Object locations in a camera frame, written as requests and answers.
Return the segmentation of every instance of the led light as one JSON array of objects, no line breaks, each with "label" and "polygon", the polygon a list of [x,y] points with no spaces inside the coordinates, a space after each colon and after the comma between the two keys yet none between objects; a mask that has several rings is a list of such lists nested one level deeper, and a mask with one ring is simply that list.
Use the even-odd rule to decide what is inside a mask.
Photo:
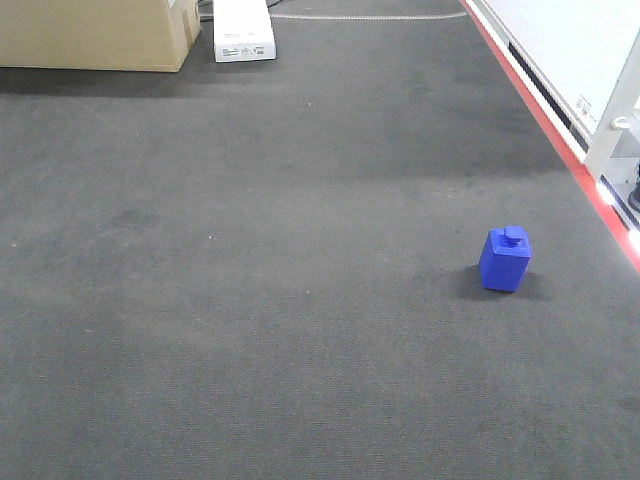
[{"label": "led light", "polygon": [[616,204],[616,199],[613,197],[609,189],[603,183],[597,182],[596,190],[598,190],[598,193],[600,194],[600,198],[602,198],[602,201],[604,203],[606,203],[607,205]]},{"label": "led light", "polygon": [[629,230],[629,242],[631,242],[633,248],[635,248],[636,251],[640,253],[640,232],[635,228]]}]

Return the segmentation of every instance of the blue plastic toy block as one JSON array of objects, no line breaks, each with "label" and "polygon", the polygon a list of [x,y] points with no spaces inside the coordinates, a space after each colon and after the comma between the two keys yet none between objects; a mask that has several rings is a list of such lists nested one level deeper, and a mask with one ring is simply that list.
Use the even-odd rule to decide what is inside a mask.
[{"label": "blue plastic toy block", "polygon": [[482,286],[515,292],[522,285],[532,255],[524,228],[510,225],[489,230],[480,257]]}]

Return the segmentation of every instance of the white box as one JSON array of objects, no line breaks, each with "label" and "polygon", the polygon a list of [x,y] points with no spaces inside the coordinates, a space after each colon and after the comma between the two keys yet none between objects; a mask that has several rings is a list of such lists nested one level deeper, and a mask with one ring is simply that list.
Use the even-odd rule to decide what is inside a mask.
[{"label": "white box", "polygon": [[276,42],[266,1],[214,0],[213,48],[216,62],[276,58]]}]

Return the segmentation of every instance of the cable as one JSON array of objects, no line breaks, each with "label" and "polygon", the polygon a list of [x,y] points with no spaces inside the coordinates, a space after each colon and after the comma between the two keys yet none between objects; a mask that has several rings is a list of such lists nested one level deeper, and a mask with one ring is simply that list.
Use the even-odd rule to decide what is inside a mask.
[{"label": "cable", "polygon": [[[198,6],[212,5],[214,0],[199,0]],[[285,0],[275,0],[267,4],[267,8],[275,7]],[[467,12],[445,13],[442,15],[298,15],[292,13],[271,13],[271,18],[276,20],[311,20],[333,22],[411,22],[427,20],[451,20],[466,17]],[[200,13],[201,22],[212,22],[212,13]]]},{"label": "cable", "polygon": [[450,20],[466,17],[467,12],[446,13],[443,15],[295,15],[289,13],[272,13],[271,18],[278,20],[328,20],[349,22],[388,22],[388,21],[426,21]]}]

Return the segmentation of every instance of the white cabinet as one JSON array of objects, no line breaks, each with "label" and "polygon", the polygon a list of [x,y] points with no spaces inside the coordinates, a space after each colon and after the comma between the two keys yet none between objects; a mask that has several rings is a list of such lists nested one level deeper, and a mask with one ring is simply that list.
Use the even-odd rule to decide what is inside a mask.
[{"label": "white cabinet", "polygon": [[640,161],[640,0],[463,0],[537,90],[630,231]]}]

